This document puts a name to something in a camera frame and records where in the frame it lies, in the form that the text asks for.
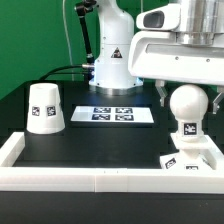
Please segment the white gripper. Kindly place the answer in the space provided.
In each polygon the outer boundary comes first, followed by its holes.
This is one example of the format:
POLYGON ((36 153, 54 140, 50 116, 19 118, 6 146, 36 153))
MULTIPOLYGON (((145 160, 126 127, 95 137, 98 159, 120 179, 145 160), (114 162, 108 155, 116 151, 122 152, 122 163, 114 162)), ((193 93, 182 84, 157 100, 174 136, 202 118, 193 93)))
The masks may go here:
POLYGON ((224 34, 211 46, 187 46, 176 42, 172 32, 140 31, 134 35, 128 69, 132 76, 157 80, 160 105, 165 105, 167 81, 217 85, 212 113, 224 99, 224 34))

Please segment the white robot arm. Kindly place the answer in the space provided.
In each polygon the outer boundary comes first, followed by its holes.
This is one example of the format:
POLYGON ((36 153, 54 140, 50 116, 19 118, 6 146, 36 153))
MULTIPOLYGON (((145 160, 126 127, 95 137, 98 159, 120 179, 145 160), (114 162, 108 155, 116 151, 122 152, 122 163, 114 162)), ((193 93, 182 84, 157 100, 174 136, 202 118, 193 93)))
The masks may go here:
POLYGON ((154 79, 161 98, 167 81, 214 85, 224 99, 224 0, 169 0, 136 18, 116 0, 98 0, 100 54, 92 88, 122 94, 154 79))

